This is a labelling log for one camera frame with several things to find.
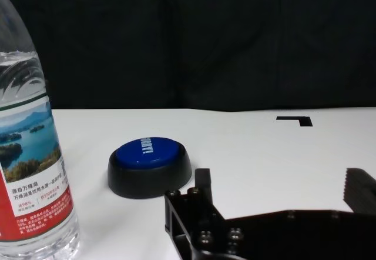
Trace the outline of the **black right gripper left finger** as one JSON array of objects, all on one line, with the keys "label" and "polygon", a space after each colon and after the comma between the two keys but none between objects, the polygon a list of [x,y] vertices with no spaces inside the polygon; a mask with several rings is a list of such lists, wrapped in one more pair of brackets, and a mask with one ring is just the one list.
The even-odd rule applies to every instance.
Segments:
[{"label": "black right gripper left finger", "polygon": [[226,222],[213,205],[210,170],[196,169],[194,181],[186,194],[165,193],[165,230],[180,259],[226,259]]}]

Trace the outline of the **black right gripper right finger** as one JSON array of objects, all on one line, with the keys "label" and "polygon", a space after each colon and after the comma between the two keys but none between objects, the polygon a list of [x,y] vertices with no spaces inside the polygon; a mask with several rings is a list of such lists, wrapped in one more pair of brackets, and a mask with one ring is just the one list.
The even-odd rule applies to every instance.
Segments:
[{"label": "black right gripper right finger", "polygon": [[375,213],[375,179],[360,168],[348,168],[345,175],[344,202],[358,214]]}]

